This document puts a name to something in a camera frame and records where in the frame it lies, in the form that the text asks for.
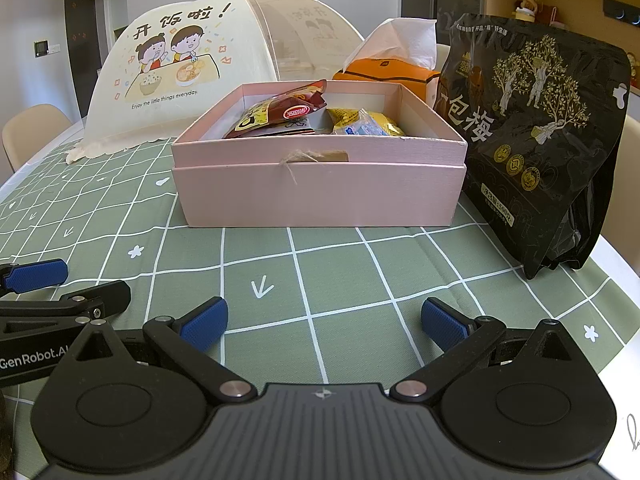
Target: black plastic bag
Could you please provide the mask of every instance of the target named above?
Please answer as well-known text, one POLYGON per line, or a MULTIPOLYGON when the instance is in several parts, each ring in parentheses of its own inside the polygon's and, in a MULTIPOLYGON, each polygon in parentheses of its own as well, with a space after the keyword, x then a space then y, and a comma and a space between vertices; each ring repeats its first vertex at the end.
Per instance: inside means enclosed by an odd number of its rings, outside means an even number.
POLYGON ((468 142, 464 191, 527 278, 580 268, 609 206, 631 68, 579 34, 465 14, 434 108, 468 142))

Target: gold round badge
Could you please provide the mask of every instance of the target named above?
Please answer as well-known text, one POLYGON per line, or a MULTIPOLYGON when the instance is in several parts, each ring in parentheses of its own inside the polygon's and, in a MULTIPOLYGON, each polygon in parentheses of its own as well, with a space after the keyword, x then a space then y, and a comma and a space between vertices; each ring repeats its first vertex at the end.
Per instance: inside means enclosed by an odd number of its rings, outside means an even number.
POLYGON ((524 191, 533 191, 536 189, 540 182, 540 172, 538 171, 538 168, 534 168, 532 166, 531 168, 524 170, 521 182, 524 191))
POLYGON ((503 144, 494 152, 494 160, 496 162, 504 162, 509 158, 511 154, 511 146, 508 144, 503 144))
POLYGON ((513 155, 507 160, 507 173, 511 176, 515 176, 524 168, 524 157, 522 155, 513 155))

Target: chair backrest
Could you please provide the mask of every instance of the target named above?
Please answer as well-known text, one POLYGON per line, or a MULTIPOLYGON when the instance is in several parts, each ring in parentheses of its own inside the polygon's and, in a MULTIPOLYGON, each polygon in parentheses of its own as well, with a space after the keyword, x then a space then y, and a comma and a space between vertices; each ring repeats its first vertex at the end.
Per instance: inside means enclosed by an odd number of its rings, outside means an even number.
POLYGON ((66 115, 49 104, 32 106, 11 118, 2 129, 2 143, 14 171, 69 126, 66 115))
POLYGON ((640 274, 640 123, 626 116, 602 235, 640 274))
POLYGON ((449 57, 449 50, 451 47, 442 43, 436 43, 436 70, 442 72, 444 62, 449 57))

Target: cartoon bowl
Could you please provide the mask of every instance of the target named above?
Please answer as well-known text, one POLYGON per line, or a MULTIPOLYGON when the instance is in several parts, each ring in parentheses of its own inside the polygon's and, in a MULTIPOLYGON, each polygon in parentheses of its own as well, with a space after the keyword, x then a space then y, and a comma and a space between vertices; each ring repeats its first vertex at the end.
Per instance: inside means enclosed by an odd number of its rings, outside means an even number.
POLYGON ((156 91, 162 81, 162 77, 155 74, 147 74, 140 82, 140 91, 142 95, 151 95, 156 91))
POLYGON ((196 63, 188 63, 178 69, 175 74, 175 82, 180 86, 189 86, 200 77, 202 67, 196 63))

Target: metal screw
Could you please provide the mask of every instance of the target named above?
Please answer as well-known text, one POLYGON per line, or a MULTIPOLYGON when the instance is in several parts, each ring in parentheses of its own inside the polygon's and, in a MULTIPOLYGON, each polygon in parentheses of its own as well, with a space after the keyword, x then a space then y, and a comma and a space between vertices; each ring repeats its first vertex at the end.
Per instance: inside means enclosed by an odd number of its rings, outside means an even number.
POLYGON ((220 384, 220 393, 227 397, 244 397, 251 391, 251 385, 246 381, 227 381, 220 384))
POLYGON ((427 392, 427 385, 421 381, 402 381, 396 384, 396 392, 404 397, 420 397, 427 392))

